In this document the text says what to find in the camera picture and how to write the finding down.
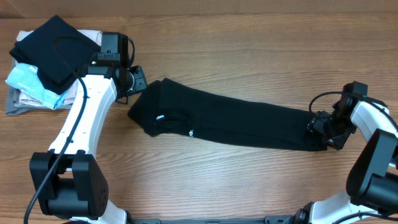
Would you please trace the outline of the black polo shirt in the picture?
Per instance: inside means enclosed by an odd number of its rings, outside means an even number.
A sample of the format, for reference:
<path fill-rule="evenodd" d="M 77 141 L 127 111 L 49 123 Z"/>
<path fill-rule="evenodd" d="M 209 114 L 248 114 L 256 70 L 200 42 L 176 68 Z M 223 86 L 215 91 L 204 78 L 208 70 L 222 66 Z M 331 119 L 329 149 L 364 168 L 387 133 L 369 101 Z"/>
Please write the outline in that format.
<path fill-rule="evenodd" d="M 313 117 L 308 111 L 215 95 L 168 78 L 152 82 L 128 116 L 150 136 L 175 133 L 239 146 L 327 149 L 308 133 Z"/>

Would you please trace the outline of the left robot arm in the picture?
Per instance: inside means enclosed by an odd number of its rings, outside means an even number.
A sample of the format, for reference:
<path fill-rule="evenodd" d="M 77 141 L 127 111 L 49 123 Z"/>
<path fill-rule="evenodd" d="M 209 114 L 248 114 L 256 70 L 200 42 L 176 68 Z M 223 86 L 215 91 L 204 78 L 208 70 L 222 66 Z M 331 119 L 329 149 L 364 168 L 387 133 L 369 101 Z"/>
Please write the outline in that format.
<path fill-rule="evenodd" d="M 134 65 L 135 46 L 118 32 L 102 35 L 100 50 L 72 74 L 78 93 L 62 130 L 47 152 L 33 153 L 29 169 L 35 187 L 24 214 L 28 223 L 35 203 L 43 214 L 65 223 L 132 223 L 127 210 L 109 199 L 109 187 L 96 153 L 111 105 L 125 104 L 146 89 L 141 66 Z"/>

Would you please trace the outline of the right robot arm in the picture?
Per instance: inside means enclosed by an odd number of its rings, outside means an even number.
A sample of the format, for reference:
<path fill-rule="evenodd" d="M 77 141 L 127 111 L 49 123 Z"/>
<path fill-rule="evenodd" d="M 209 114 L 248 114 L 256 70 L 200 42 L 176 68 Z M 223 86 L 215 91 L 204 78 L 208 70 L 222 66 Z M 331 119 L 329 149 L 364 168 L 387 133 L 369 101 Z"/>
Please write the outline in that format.
<path fill-rule="evenodd" d="M 308 132 L 334 149 L 342 149 L 350 134 L 360 130 L 366 141 L 349 172 L 346 187 L 330 198 L 310 202 L 286 223 L 354 223 L 365 218 L 397 221 L 397 123 L 387 105 L 367 96 L 367 85 L 346 84 L 333 112 L 318 111 Z"/>

